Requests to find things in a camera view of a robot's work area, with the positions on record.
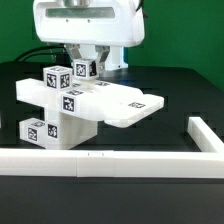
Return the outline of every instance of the white rectangular block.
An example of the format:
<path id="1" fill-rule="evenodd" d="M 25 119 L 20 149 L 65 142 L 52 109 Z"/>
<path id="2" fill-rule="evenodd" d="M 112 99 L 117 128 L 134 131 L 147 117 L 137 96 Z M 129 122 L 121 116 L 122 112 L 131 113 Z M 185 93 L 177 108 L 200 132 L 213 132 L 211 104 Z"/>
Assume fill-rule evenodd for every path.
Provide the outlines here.
<path id="1" fill-rule="evenodd" d="M 46 149 L 71 149 L 97 135 L 95 121 L 45 110 Z"/>
<path id="2" fill-rule="evenodd" d="M 224 152 L 224 144 L 200 117 L 190 117 L 188 133 L 202 152 Z"/>
<path id="3" fill-rule="evenodd" d="M 164 98 L 162 97 L 149 94 L 142 95 L 142 97 L 138 99 L 108 107 L 105 112 L 105 123 L 120 128 L 126 128 L 161 109 L 163 105 Z"/>

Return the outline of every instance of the green background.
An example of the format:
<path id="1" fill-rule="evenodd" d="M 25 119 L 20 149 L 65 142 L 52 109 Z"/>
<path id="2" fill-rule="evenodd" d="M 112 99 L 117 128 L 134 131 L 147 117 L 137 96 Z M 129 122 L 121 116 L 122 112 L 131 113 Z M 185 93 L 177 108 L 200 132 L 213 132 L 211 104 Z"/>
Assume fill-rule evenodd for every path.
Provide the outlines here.
<path id="1" fill-rule="evenodd" d="M 0 2 L 0 62 L 41 43 L 32 0 Z M 128 50 L 138 66 L 192 68 L 224 90 L 224 0 L 145 0 L 144 42 Z"/>

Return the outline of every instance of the white cube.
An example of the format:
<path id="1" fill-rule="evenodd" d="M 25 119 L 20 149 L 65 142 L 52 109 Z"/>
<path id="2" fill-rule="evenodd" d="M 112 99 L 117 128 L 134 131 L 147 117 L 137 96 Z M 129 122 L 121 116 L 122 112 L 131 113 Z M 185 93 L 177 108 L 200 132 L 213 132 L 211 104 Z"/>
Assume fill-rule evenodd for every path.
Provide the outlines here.
<path id="1" fill-rule="evenodd" d="M 99 77 L 96 72 L 96 61 L 91 59 L 75 59 L 73 61 L 74 75 L 77 79 L 92 80 Z"/>
<path id="2" fill-rule="evenodd" d="M 66 90 L 72 87 L 72 69 L 62 66 L 44 68 L 45 87 L 52 90 Z"/>
<path id="3" fill-rule="evenodd" d="M 31 118 L 20 122 L 20 138 L 45 147 L 46 124 L 42 120 Z"/>

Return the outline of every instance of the cable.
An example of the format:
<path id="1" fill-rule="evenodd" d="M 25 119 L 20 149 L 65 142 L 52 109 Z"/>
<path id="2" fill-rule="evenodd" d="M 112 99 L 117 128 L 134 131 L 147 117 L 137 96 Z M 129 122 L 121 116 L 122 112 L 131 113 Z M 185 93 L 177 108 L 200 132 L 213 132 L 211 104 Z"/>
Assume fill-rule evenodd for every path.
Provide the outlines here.
<path id="1" fill-rule="evenodd" d="M 34 53 L 34 52 L 37 52 L 37 51 L 44 51 L 44 50 L 50 50 L 50 49 L 64 49 L 64 47 L 62 46 L 58 46 L 58 45 L 52 45 L 52 46 L 44 46 L 44 47 L 38 47 L 38 48 L 34 48 L 34 49 L 31 49 L 29 51 L 26 51 L 24 53 L 22 53 L 21 55 L 19 55 L 16 59 L 14 59 L 14 61 L 19 61 L 20 59 L 22 59 L 23 57 L 31 54 L 31 53 Z"/>
<path id="2" fill-rule="evenodd" d="M 138 12 L 138 10 L 143 6 L 143 4 L 144 4 L 144 0 L 140 0 L 139 5 L 136 9 L 136 12 Z"/>
<path id="3" fill-rule="evenodd" d="M 25 62 L 27 59 L 29 58 L 32 58 L 32 57 L 36 57 L 36 56 L 44 56 L 44 55 L 58 55 L 58 54 L 61 54 L 61 52 L 55 52 L 55 53 L 36 53 L 36 54 L 31 54 L 31 55 L 28 55 L 27 57 L 25 57 L 22 61 Z"/>

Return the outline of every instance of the table surface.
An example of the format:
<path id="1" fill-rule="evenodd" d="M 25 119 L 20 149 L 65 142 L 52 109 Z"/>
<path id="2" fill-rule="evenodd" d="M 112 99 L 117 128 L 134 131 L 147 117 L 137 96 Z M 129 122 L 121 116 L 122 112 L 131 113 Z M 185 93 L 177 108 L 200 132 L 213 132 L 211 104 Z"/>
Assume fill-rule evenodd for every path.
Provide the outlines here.
<path id="1" fill-rule="evenodd" d="M 20 121 L 43 109 L 16 101 L 15 81 L 42 79 L 44 65 L 0 64 L 0 146 L 19 140 Z M 223 139 L 224 93 L 191 69 L 131 67 L 104 81 L 165 98 L 160 111 L 127 129 L 99 122 L 98 135 L 76 149 L 199 151 L 187 133 L 200 116 Z M 224 181 L 192 179 L 0 177 L 1 223 L 223 223 Z"/>

